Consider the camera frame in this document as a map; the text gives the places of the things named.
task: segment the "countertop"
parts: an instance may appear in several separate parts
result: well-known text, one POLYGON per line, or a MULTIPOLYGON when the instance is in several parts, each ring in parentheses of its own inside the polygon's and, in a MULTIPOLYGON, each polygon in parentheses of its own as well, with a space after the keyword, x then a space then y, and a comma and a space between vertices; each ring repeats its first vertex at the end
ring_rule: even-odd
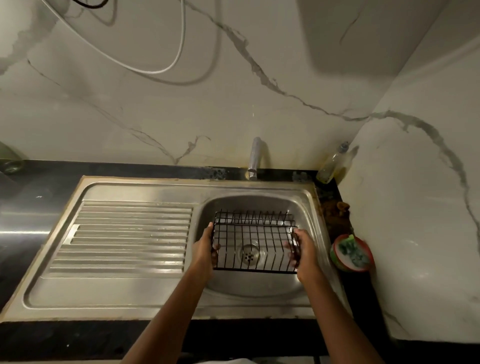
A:
MULTIPOLYGON (((27 161, 19 173, 0 175, 0 308, 57 222, 83 175, 242 180, 245 169, 113 163, 27 161)), ((314 171, 259 170, 261 181, 309 181, 314 171)), ((341 201, 335 182, 317 186, 323 206, 341 201)), ((324 208, 330 239, 352 231, 348 219, 324 208)), ((369 273, 341 273, 354 318, 377 350, 392 352, 369 273)), ((119 359, 148 321, 41 321, 0 324, 0 361, 119 359)), ((194 320, 182 351, 196 358, 326 355, 315 320, 194 320), (286 338, 290 345, 285 345, 286 338)))

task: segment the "black wire rack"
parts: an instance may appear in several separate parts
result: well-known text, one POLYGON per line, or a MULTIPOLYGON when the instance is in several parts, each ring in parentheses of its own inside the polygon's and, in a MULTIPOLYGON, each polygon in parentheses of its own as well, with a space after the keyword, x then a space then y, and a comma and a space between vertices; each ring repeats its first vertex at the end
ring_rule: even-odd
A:
POLYGON ((288 211, 216 212, 211 240, 219 249, 214 269, 296 274, 288 256, 300 254, 296 227, 288 211))

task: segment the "person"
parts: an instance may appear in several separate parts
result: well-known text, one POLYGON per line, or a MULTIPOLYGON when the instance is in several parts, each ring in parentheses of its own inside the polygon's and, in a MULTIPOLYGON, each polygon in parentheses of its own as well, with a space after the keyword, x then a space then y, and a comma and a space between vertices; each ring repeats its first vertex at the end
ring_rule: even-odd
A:
MULTIPOLYGON (((202 291, 213 275, 217 254, 211 252, 210 222, 193 245, 192 263, 165 305, 150 321, 127 352, 121 364, 174 364, 202 291)), ((306 230, 295 229, 300 244, 300 261, 290 255, 322 331, 330 360, 336 364, 383 363, 352 317, 345 310, 317 261, 315 244, 306 230)))

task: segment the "faucet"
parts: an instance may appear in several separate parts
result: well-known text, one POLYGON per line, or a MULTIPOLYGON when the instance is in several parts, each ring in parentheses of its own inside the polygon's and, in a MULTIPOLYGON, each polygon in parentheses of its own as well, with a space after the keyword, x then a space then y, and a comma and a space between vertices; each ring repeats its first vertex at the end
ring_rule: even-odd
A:
POLYGON ((262 148, 262 140, 260 137, 253 139, 252 151, 250 152, 250 161, 248 163, 248 169, 245 173, 245 177, 249 181, 257 180, 257 168, 260 162, 260 149, 262 148))

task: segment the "person's right arm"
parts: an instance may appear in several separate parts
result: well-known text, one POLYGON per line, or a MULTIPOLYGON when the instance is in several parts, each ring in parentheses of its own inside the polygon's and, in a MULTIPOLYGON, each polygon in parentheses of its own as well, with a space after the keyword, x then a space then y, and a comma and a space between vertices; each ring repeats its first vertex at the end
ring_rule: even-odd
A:
POLYGON ((332 362, 383 363, 330 287, 318 265, 315 244, 308 232, 296 229, 295 233, 299 237, 301 250, 297 277, 307 292, 332 362))

